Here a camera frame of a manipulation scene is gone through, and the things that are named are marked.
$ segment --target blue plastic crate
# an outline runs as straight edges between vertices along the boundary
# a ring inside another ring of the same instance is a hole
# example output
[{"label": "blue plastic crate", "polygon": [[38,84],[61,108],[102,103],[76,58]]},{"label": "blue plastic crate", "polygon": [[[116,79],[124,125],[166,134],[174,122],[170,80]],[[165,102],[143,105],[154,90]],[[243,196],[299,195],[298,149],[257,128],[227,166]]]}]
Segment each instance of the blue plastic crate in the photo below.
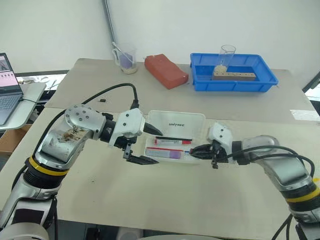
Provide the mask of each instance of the blue plastic crate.
[{"label": "blue plastic crate", "polygon": [[196,91],[267,92],[278,84],[263,58],[254,54],[235,54],[227,69],[227,72],[254,73],[254,81],[211,80],[218,56],[215,53],[191,53],[190,67]]}]

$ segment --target robotic arm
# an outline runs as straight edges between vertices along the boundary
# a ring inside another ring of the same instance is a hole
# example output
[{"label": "robotic arm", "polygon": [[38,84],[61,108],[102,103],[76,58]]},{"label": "robotic arm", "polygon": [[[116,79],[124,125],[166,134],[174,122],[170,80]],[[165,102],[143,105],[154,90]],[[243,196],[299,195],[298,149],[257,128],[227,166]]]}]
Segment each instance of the robotic arm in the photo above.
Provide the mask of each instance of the robotic arm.
[{"label": "robotic arm", "polygon": [[122,149],[123,158],[128,162],[157,164],[152,158],[132,155],[131,146],[143,132],[162,135],[146,123],[138,108],[122,112],[117,122],[111,114],[101,114],[84,104],[68,108],[62,122],[46,135],[35,154],[25,161],[27,168],[19,176],[0,215],[0,229],[3,229],[0,239],[15,239],[13,236],[21,229],[24,229],[24,237],[42,239],[35,235],[38,230],[41,232],[37,225],[45,229],[51,225],[61,182],[88,139],[100,139]]},{"label": "robotic arm", "polygon": [[320,189],[303,165],[303,156],[281,147],[276,138],[260,135],[233,141],[231,131],[216,123],[209,129],[211,144],[195,147],[193,157],[211,159],[212,167],[218,163],[257,163],[263,167],[274,186],[285,198],[289,210],[298,221],[296,231],[301,240],[320,239]]}]

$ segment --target clear plastic cup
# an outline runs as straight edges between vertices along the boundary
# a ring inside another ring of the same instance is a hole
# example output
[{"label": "clear plastic cup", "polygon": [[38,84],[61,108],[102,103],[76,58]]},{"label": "clear plastic cup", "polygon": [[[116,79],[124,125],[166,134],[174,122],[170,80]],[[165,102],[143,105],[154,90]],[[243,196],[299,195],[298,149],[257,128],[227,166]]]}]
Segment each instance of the clear plastic cup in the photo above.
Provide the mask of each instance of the clear plastic cup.
[{"label": "clear plastic cup", "polygon": [[119,43],[118,48],[112,49],[114,62],[125,74],[134,74],[137,68],[136,52],[137,49],[130,43]]},{"label": "clear plastic cup", "polygon": [[214,67],[214,73],[225,73],[229,67],[229,64],[234,57],[236,48],[232,45],[223,45],[218,56],[218,60]]}]

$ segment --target laptop keyboard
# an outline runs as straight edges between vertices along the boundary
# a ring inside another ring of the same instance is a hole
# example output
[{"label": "laptop keyboard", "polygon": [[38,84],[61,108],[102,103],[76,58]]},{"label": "laptop keyboard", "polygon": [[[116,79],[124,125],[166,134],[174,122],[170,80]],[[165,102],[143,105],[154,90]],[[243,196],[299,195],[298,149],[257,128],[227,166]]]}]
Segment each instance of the laptop keyboard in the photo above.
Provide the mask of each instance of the laptop keyboard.
[{"label": "laptop keyboard", "polygon": [[19,98],[19,95],[0,96],[0,110],[11,109]]}]

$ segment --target laptop screen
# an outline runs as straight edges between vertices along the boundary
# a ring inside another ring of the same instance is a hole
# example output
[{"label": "laptop screen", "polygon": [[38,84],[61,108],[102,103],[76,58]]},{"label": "laptop screen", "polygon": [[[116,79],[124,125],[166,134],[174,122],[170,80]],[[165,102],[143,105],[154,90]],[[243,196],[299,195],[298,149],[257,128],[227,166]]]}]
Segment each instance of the laptop screen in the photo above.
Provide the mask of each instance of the laptop screen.
[{"label": "laptop screen", "polygon": [[0,53],[0,94],[22,93],[5,53]]}]

